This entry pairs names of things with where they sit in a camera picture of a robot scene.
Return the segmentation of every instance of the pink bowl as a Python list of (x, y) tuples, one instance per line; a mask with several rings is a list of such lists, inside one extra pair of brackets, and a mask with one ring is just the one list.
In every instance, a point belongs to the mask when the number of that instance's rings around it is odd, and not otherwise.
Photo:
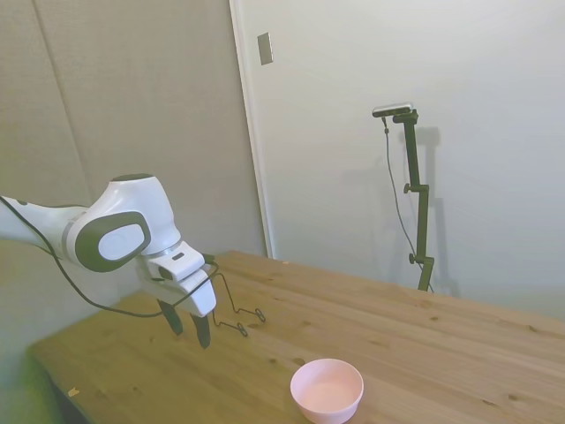
[(290, 393), (304, 416), (315, 424), (343, 424), (363, 396), (363, 377), (342, 360), (313, 360), (290, 381)]

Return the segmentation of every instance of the black metal stand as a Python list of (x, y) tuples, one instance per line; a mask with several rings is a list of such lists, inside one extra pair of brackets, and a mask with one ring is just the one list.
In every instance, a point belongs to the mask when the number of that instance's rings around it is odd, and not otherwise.
[(418, 290), (427, 292), (432, 277), (434, 259), (426, 256), (427, 246), (427, 211), (429, 207), (430, 186), (420, 184), (418, 169), (418, 150), (416, 148), (416, 131), (414, 125), (418, 122), (418, 112), (414, 109), (408, 113), (394, 115), (395, 124), (404, 125), (406, 138), (406, 155), (408, 156), (408, 172), (410, 183), (404, 186), (404, 192), (418, 193), (418, 235), (416, 239), (416, 256), (409, 255), (410, 263), (418, 263), (422, 266)]
[[(257, 316), (257, 318), (259, 318), (261, 322), (265, 322), (267, 320), (267, 318), (265, 318), (265, 315), (261, 312), (259, 308), (255, 308), (254, 312), (248, 309), (243, 309), (242, 307), (236, 308), (236, 305), (234, 304), (233, 298), (231, 296), (230, 287), (228, 286), (228, 282), (226, 281), (226, 277), (221, 272), (217, 273), (214, 276), (214, 278), (216, 278), (217, 276), (219, 276), (223, 280), (223, 285), (225, 286), (226, 291), (228, 292), (228, 296), (230, 296), (231, 309), (233, 309), (233, 312), (235, 312), (236, 314), (239, 314), (240, 312), (245, 312), (246, 314), (255, 315)], [(212, 311), (212, 319), (214, 320), (214, 325), (216, 327), (221, 327), (221, 326), (230, 327), (231, 329), (236, 329), (237, 331), (239, 331), (243, 337), (249, 336), (249, 333), (247, 333), (244, 324), (242, 324), (241, 322), (238, 322), (236, 325), (229, 324), (224, 321), (217, 322), (215, 319), (215, 310)]]

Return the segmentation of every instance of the black cable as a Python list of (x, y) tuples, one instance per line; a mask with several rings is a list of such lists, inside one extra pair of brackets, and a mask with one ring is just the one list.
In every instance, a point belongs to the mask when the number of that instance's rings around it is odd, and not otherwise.
[[(67, 274), (67, 271), (64, 269), (63, 264), (61, 263), (61, 261), (59, 260), (59, 258), (57, 257), (57, 254), (55, 252), (55, 249), (53, 248), (53, 246), (51, 245), (51, 243), (49, 242), (49, 240), (47, 240), (47, 238), (43, 235), (43, 233), (41, 233), (41, 231), (39, 231), (32, 223), (30, 223), (29, 221), (27, 221), (27, 219), (22, 216), (17, 209), (15, 209), (10, 202), (8, 202), (4, 197), (0, 196), (0, 201), (15, 215), (18, 217), (18, 219), (24, 223), (25, 225), (27, 225), (33, 232), (35, 232), (35, 234), (37, 234), (40, 239), (43, 241), (43, 243), (45, 243), (45, 246), (47, 246), (47, 248), (49, 249), (49, 252), (51, 253), (51, 256), (53, 256), (53, 259), (55, 260), (55, 264), (57, 265), (57, 267), (59, 268), (59, 270), (61, 271), (61, 274), (63, 274), (64, 278), (69, 282), (69, 284), (71, 285), (71, 287), (75, 290), (76, 293), (79, 294), (79, 296), (89, 305), (92, 305), (93, 307), (97, 307), (99, 309), (103, 309), (104, 311), (110, 311), (110, 312), (114, 312), (116, 314), (123, 314), (123, 315), (130, 315), (130, 316), (135, 316), (136, 318), (155, 318), (156, 316), (160, 316), (163, 315), (163, 311), (161, 312), (155, 312), (153, 314), (138, 314), (135, 312), (129, 312), (129, 311), (124, 311), (122, 309), (116, 309), (114, 307), (106, 307), (104, 305), (100, 305), (96, 302), (94, 302), (93, 300), (89, 299), (85, 293), (83, 293), (80, 288), (74, 283), (74, 281), (72, 281), (71, 277)], [(198, 284), (193, 290), (191, 290), (188, 294), (184, 295), (180, 300), (178, 300), (177, 302), (173, 303), (173, 307), (177, 307), (178, 305), (180, 305), (182, 302), (184, 302), (185, 300), (187, 300), (188, 298), (190, 298), (202, 285), (204, 285), (205, 283), (207, 283), (208, 281), (211, 280), (211, 278), (214, 278), (214, 276), (216, 275), (216, 273), (218, 272), (218, 264), (215, 262), (212, 262), (210, 265), (214, 266), (215, 269), (214, 271), (208, 276), (208, 278), (206, 280), (204, 280), (203, 282), (201, 282), (200, 284)]]
[[(404, 236), (406, 236), (406, 239), (408, 240), (408, 244), (410, 245), (410, 249), (412, 251), (412, 254), (414, 256), (416, 256), (416, 250), (414, 249), (414, 245), (412, 244), (412, 240), (410, 240), (410, 236), (408, 235), (408, 232), (406, 231), (406, 227), (404, 227), (404, 220), (402, 215), (400, 214), (400, 208), (398, 206), (398, 195), (396, 194), (396, 184), (395, 184), (395, 179), (392, 176), (392, 168), (390, 166), (390, 147), (389, 147), (389, 142), (388, 142), (388, 133), (389, 133), (389, 129), (387, 126), (387, 119), (385, 117), (382, 117), (382, 123), (385, 125), (385, 137), (387, 137), (387, 166), (388, 166), (388, 175), (390, 176), (390, 183), (392, 184), (392, 193), (395, 196), (395, 206), (396, 206), (396, 214), (398, 215), (398, 220), (400, 221), (400, 226), (403, 227), (403, 233)], [(416, 262), (416, 264), (419, 266), (420, 270), (424, 270), (424, 268), (422, 267), (422, 265), (420, 265), (419, 263)], [(430, 290), (432, 291), (432, 293), (435, 293), (435, 291), (433, 290), (433, 287), (431, 284), (429, 284), (430, 286)]]

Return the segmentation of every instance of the door frame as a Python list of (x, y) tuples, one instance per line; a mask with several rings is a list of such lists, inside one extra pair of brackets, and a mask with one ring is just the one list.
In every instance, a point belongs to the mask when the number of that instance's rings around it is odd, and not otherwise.
[(260, 131), (257, 122), (257, 114), (254, 111), (253, 91), (251, 84), (250, 65), (247, 62), (247, 48), (243, 31), (243, 20), (241, 18), (241, 0), (230, 0), (231, 23), (233, 34), (236, 41), (237, 64), (239, 66), (239, 77), (241, 88), (244, 95), (245, 116), (247, 117), (247, 129), (249, 130), (249, 141), (251, 144), (251, 155), (253, 169), (255, 171), (255, 181), (257, 183), (257, 194), (259, 196), (259, 207), (261, 221), (263, 223), (263, 233), (265, 234), (265, 247), (267, 256), (276, 259), (276, 250), (273, 246), (273, 234), (271, 232), (270, 214), (268, 206), (267, 188), (265, 184), (265, 167), (261, 151)]

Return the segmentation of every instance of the wooden table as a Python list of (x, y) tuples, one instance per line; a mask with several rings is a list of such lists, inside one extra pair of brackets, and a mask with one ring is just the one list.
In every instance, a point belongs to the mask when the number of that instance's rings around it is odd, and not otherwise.
[[(349, 361), (365, 379), (351, 423), (565, 423), (565, 323), (229, 253), (218, 258), (241, 307), (216, 283), (219, 318), (202, 350), (192, 321), (176, 337), (163, 318), (100, 312), (38, 343), (35, 357), (92, 422), (306, 422), (290, 397), (310, 360)], [(157, 309), (138, 293), (120, 307)]]

